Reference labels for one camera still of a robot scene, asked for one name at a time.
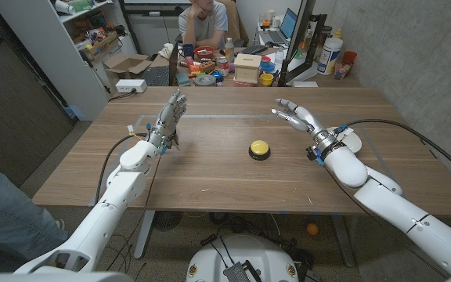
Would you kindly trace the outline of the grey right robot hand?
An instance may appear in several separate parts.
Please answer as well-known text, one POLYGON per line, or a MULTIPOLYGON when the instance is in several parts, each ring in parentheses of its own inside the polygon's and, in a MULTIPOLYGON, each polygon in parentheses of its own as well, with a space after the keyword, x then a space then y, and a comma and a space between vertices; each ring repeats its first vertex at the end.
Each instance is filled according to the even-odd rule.
POLYGON ((325 158, 331 151, 345 146, 338 141, 335 135, 330 134, 323 124, 306 108, 283 98, 276 99, 277 105, 283 110, 271 109, 271 112, 279 119, 285 120, 292 128, 310 135, 316 147, 325 158))

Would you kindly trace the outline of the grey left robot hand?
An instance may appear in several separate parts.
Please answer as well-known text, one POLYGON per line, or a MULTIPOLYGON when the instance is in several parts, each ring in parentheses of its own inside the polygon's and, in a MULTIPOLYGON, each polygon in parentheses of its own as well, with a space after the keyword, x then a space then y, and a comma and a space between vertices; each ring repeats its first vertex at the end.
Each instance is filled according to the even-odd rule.
POLYGON ((157 115, 150 134, 146 138, 147 142, 152 143, 158 150, 164 147, 171 149, 173 145, 179 144, 177 124, 186 112, 186 101, 186 96, 177 89, 157 115))

